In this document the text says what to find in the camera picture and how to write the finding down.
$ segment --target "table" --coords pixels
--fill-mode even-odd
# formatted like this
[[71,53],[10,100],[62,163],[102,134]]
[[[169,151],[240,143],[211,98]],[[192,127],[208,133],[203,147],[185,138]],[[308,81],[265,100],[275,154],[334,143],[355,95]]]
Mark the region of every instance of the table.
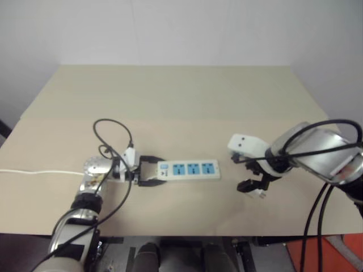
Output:
[[[327,118],[289,67],[61,66],[25,111],[0,149],[0,168],[81,172],[98,154],[92,123],[115,118],[130,128],[135,148],[167,160],[217,159],[221,180],[132,187],[124,207],[100,226],[102,235],[302,235],[323,182],[294,169],[270,184],[265,199],[236,191],[252,177],[230,160],[234,133],[267,142],[301,121]],[[127,145],[112,124],[100,133]],[[49,235],[70,207],[81,176],[0,173],[0,232]],[[109,183],[102,214],[122,199],[126,184]],[[317,216],[310,234],[316,234]],[[362,231],[359,213],[334,190],[323,233]]]

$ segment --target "white wall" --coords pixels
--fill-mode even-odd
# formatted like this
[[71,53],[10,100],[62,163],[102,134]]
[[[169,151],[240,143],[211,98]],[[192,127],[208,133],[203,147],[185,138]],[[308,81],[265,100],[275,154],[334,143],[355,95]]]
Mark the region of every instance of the white wall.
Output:
[[[14,126],[60,63],[292,64],[328,114],[359,117],[362,84],[354,67],[363,63],[361,5],[361,0],[2,0],[0,118]],[[338,91],[342,88],[348,95]]]

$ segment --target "white power strip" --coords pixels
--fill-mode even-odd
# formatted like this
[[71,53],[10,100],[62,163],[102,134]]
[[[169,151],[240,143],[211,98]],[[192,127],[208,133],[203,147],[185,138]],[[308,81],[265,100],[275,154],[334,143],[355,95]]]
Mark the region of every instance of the white power strip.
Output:
[[220,179],[217,160],[169,160],[158,162],[159,180]]

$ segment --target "white cable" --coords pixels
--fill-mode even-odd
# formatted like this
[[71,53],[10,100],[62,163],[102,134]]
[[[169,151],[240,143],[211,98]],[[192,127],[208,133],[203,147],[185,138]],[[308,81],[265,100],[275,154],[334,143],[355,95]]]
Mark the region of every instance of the white cable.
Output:
[[72,171],[62,171],[62,170],[44,170],[44,171],[26,171],[26,170],[14,170],[14,169],[0,169],[0,172],[4,173],[18,173],[18,174],[28,174],[28,175],[37,175],[37,174],[70,174],[70,175],[78,175],[83,176],[83,173],[72,172]]

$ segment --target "electrical outlet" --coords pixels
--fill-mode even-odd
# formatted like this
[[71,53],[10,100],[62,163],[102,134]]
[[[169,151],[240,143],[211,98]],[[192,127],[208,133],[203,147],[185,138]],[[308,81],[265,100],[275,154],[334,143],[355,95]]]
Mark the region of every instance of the electrical outlet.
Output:
[[220,179],[217,160],[159,161],[157,179],[166,181],[194,181]]
[[185,165],[184,164],[174,164],[172,166],[172,174],[174,176],[185,175]]
[[198,163],[189,163],[188,164],[188,175],[199,175],[200,167]]
[[202,173],[203,174],[214,174],[213,163],[202,163]]

